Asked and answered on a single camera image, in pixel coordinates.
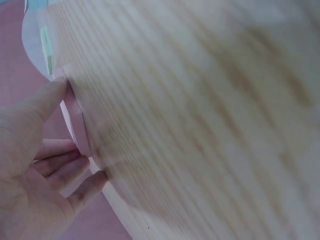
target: person's skin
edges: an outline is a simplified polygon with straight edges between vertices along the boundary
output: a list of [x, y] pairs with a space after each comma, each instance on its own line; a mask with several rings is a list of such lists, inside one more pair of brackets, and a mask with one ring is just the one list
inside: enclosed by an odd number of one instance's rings
[[0, 240], [56, 239], [107, 182], [98, 171], [69, 197], [59, 193], [90, 164], [72, 141], [43, 139], [66, 87], [60, 78], [0, 109]]

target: light wood surface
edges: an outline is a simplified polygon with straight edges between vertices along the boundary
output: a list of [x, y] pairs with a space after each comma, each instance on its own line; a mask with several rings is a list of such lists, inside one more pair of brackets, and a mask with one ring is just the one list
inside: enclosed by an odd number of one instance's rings
[[46, 14], [134, 240], [320, 238], [319, 1], [65, 0]]

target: pink floor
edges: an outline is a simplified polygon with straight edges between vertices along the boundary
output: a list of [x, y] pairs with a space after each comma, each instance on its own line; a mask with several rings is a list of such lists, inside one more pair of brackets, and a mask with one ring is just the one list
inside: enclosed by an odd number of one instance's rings
[[[0, 5], [0, 107], [22, 101], [48, 82], [29, 61], [21, 40], [24, 0], [9, 0]], [[45, 138], [68, 138], [70, 135], [60, 109], [44, 128]], [[73, 184], [75, 189], [90, 173]], [[105, 197], [100, 194], [75, 219], [60, 240], [130, 240]]]

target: finger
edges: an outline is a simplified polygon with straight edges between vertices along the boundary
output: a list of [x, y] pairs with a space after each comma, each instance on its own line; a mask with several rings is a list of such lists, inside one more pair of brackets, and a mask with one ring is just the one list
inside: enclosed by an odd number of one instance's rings
[[54, 190], [61, 191], [82, 175], [90, 165], [86, 157], [80, 157], [51, 174], [47, 181]]
[[66, 154], [76, 148], [76, 144], [69, 139], [43, 139], [40, 150], [35, 155], [34, 159], [46, 159]]
[[61, 78], [44, 85], [26, 101], [1, 111], [3, 146], [10, 151], [7, 171], [19, 175], [30, 166], [43, 140], [44, 121], [62, 101], [66, 88], [67, 80]]
[[49, 157], [43, 160], [36, 161], [34, 168], [45, 178], [55, 173], [64, 165], [78, 159], [81, 156], [78, 149], [70, 151], [66, 154]]
[[35, 94], [18, 106], [28, 109], [40, 117], [44, 123], [63, 100], [67, 89], [67, 80], [57, 78], [41, 87]]
[[91, 199], [102, 191], [107, 181], [105, 173], [97, 171], [94, 175], [84, 180], [78, 189], [67, 198], [76, 215], [81, 212]]

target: wooden board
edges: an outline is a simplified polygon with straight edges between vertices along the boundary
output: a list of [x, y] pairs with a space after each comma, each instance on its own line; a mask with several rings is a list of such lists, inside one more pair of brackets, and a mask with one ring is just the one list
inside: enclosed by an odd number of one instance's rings
[[319, 16], [313, 0], [48, 8], [134, 240], [320, 238]]

